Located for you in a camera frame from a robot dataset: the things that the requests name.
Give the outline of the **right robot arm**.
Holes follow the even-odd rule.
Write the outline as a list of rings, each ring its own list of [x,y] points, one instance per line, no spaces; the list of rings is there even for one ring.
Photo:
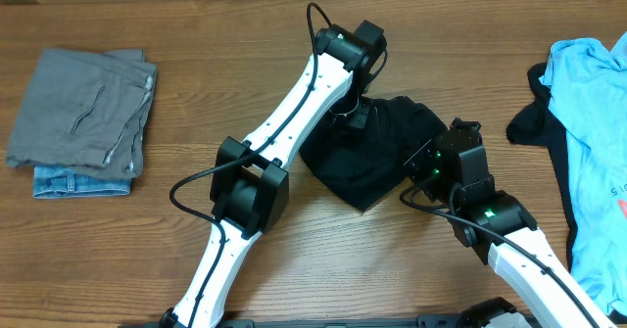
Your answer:
[[[525,317],[495,299],[459,318],[459,327],[602,327],[612,321],[562,265],[532,214],[495,186],[477,121],[455,118],[450,127],[409,154],[411,187],[401,202],[442,216],[456,238],[524,301]]]

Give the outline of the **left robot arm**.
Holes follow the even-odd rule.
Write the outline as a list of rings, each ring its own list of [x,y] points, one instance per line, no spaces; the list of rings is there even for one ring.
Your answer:
[[[365,127],[362,94],[377,75],[376,61],[387,57],[383,29],[369,21],[355,31],[331,24],[313,46],[299,80],[265,122],[243,141],[220,145],[211,172],[210,239],[185,295],[160,326],[218,326],[246,255],[287,206],[288,170],[303,143],[324,118],[351,132]]]

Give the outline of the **black shorts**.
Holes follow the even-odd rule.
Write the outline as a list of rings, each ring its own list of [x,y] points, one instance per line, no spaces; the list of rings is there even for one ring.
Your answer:
[[[404,161],[447,129],[429,108],[407,96],[367,99],[362,129],[324,117],[300,148],[313,175],[342,201],[366,211],[408,173]]]

